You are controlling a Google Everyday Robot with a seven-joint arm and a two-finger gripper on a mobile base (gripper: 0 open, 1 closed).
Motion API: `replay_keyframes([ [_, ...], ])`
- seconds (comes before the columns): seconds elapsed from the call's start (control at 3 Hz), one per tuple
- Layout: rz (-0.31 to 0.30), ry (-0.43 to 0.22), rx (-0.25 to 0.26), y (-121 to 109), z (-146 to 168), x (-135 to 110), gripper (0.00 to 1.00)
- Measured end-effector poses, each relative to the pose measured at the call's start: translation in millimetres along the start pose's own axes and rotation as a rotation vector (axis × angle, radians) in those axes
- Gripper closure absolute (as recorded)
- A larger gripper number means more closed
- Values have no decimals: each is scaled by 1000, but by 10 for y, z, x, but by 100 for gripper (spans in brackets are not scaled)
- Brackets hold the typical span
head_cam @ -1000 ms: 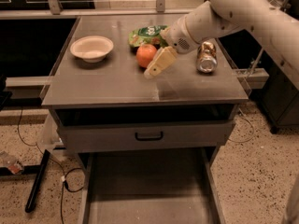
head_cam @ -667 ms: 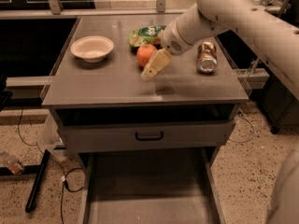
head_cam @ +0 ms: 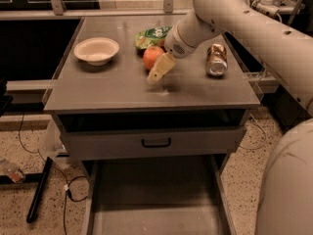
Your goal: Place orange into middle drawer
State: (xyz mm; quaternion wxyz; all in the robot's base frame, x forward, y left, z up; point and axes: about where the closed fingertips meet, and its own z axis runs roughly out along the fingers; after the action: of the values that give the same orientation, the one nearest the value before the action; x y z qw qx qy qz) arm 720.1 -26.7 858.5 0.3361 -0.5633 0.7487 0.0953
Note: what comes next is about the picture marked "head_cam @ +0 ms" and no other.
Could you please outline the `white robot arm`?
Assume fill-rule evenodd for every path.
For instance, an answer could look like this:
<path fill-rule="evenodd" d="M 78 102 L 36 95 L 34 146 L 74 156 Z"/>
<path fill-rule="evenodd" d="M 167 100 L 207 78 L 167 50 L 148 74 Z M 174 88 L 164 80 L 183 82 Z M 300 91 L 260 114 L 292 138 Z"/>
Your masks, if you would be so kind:
<path fill-rule="evenodd" d="M 193 9 L 168 32 L 166 52 L 148 76 L 158 82 L 177 58 L 222 32 L 264 62 L 307 111 L 313 111 L 313 38 L 255 10 L 247 0 L 193 0 Z M 313 119 L 289 130 L 265 166 L 255 235 L 313 235 Z"/>

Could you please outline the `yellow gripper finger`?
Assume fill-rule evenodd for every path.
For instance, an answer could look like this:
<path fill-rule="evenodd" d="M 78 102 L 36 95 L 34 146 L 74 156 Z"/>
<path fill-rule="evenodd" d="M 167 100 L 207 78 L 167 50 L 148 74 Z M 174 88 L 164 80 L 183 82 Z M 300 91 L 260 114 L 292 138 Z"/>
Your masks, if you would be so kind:
<path fill-rule="evenodd" d="M 157 59 L 149 72 L 147 82 L 149 84 L 158 83 L 176 64 L 175 58 L 170 53 L 163 53 Z"/>

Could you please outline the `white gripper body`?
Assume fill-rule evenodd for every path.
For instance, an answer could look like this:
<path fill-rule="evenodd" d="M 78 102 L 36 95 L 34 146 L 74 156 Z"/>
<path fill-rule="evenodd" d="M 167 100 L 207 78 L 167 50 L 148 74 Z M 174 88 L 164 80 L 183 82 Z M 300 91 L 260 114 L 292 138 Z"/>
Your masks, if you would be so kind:
<path fill-rule="evenodd" d="M 198 17 L 183 17 L 165 37 L 164 47 L 175 58 L 183 59 L 209 38 L 209 25 Z"/>

